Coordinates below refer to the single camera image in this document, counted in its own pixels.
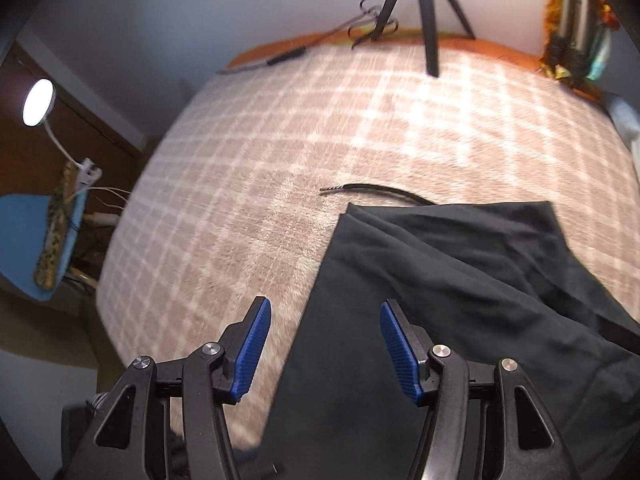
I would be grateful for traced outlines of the black pants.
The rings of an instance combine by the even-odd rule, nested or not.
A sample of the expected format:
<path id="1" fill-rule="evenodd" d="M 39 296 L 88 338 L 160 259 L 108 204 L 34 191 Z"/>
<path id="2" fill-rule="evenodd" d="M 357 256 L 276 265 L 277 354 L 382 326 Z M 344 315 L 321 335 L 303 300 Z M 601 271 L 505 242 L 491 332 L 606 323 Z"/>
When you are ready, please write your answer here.
<path id="1" fill-rule="evenodd" d="M 639 474 L 639 326 L 547 203 L 349 206 L 274 396 L 258 460 L 285 479 L 403 479 L 424 413 L 380 329 L 387 299 L 465 359 L 518 361 L 585 479 Z"/>

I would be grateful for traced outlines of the checkered beige bed blanket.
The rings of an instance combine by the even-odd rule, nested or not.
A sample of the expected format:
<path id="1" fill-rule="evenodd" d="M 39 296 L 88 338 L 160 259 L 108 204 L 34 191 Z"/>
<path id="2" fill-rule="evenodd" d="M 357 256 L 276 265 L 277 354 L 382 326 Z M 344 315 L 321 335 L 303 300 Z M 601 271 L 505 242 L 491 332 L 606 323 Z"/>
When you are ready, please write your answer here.
<path id="1" fill-rule="evenodd" d="M 272 323 L 250 393 L 227 420 L 255 445 L 319 264 L 363 182 L 439 204 L 548 200 L 570 249 L 639 312 L 639 185 L 600 108 L 515 55 L 459 47 L 322 47 L 217 76 L 145 166 L 122 212 L 96 307 L 120 357 L 183 356 L 242 318 Z"/>

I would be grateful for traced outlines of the patterned cloth on chair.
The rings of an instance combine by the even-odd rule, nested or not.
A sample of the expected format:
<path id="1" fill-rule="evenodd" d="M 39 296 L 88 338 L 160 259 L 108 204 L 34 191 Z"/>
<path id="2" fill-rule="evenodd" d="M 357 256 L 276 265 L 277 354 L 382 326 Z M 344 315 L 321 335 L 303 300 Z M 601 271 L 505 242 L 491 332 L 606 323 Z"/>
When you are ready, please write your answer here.
<path id="1" fill-rule="evenodd" d="M 78 167 L 73 162 L 66 162 L 60 183 L 47 206 L 46 234 L 34 271 L 34 282 L 43 290 L 53 290 L 56 283 L 72 211 L 70 198 L 76 192 L 77 176 Z"/>

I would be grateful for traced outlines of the blue chair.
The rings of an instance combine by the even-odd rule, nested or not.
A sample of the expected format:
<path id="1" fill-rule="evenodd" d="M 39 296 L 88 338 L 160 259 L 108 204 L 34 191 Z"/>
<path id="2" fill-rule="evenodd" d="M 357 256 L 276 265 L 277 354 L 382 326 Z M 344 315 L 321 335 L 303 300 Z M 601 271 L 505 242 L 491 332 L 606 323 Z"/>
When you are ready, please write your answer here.
<path id="1" fill-rule="evenodd" d="M 73 255 L 87 194 L 75 198 L 52 290 L 34 281 L 34 271 L 46 238 L 51 195 L 8 194 L 1 197 L 1 274 L 26 296 L 48 301 L 62 281 Z"/>

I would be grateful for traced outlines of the folded blue towel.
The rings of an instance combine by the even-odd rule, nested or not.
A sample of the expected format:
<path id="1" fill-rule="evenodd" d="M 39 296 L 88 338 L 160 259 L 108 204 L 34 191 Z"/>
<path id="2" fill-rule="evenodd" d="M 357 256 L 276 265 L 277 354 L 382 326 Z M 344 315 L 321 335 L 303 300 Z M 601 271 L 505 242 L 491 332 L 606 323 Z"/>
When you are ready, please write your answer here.
<path id="1" fill-rule="evenodd" d="M 602 105 L 623 144 L 632 151 L 639 142 L 639 113 L 621 96 L 612 92 L 602 93 Z"/>

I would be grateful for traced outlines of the small round desk lamp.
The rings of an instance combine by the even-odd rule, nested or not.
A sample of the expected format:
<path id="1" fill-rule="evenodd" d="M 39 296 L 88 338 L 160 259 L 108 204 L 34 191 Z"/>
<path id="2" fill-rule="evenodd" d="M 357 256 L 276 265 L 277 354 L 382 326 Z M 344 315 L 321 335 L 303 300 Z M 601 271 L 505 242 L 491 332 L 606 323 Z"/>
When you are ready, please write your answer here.
<path id="1" fill-rule="evenodd" d="M 54 143 L 65 158 L 78 170 L 78 188 L 92 188 L 102 177 L 102 170 L 88 157 L 82 162 L 64 148 L 63 144 L 53 133 L 48 117 L 53 110 L 56 100 L 56 89 L 50 79 L 38 79 L 29 89 L 22 109 L 22 122 L 28 128 L 43 127 L 49 139 Z"/>

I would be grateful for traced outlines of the framed picture with garland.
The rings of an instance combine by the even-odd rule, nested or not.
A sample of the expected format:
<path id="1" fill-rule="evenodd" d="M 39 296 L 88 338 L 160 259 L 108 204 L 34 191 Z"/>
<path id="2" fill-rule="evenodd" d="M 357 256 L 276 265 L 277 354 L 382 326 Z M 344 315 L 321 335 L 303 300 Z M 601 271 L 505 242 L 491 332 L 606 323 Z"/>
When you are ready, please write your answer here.
<path id="1" fill-rule="evenodd" d="M 605 0 L 546 0 L 539 70 L 580 96 L 602 102 L 598 81 L 619 29 L 620 21 Z"/>

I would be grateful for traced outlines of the black tripod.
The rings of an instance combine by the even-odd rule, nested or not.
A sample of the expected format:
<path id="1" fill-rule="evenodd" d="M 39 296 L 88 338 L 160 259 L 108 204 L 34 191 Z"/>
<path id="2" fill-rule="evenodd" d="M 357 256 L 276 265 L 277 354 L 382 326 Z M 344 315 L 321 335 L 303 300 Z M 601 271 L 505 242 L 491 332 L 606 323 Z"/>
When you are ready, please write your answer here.
<path id="1" fill-rule="evenodd" d="M 387 23 L 390 21 L 392 12 L 395 9 L 398 0 L 385 0 L 382 10 L 374 23 L 374 29 L 367 36 L 359 39 L 359 41 L 376 41 L 382 36 Z M 470 39 L 475 40 L 476 35 L 473 27 L 466 17 L 462 5 L 459 0 L 447 0 L 454 14 L 457 15 L 464 31 Z M 438 32 L 436 24 L 435 0 L 418 0 L 419 15 L 421 20 L 422 36 L 425 51 L 426 73 L 428 76 L 438 78 L 439 69 L 439 50 L 438 50 Z"/>

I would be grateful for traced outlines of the orange wooden bed frame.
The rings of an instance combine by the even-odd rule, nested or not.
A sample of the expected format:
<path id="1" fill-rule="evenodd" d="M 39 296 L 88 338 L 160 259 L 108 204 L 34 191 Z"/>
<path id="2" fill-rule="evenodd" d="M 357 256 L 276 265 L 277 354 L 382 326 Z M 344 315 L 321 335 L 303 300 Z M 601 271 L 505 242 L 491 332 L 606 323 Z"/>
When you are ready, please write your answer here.
<path id="1" fill-rule="evenodd" d="M 352 40 L 347 35 L 347 32 L 337 32 L 335 35 L 326 38 L 322 38 L 322 32 L 316 32 L 315 34 L 282 39 L 271 44 L 261 44 L 246 50 L 232 58 L 227 68 L 235 68 L 236 66 L 262 61 L 301 46 L 341 46 L 349 48 L 351 44 Z M 496 44 L 485 39 L 473 40 L 452 32 L 441 32 L 438 36 L 438 44 L 441 48 L 483 55 L 486 58 L 492 58 L 493 60 L 518 66 L 522 70 L 542 75 L 538 56 L 511 49 L 503 44 Z M 391 46 L 422 47 L 423 39 L 416 28 L 403 28 L 393 35 L 381 38 L 374 44 L 367 44 L 367 47 L 371 48 Z"/>

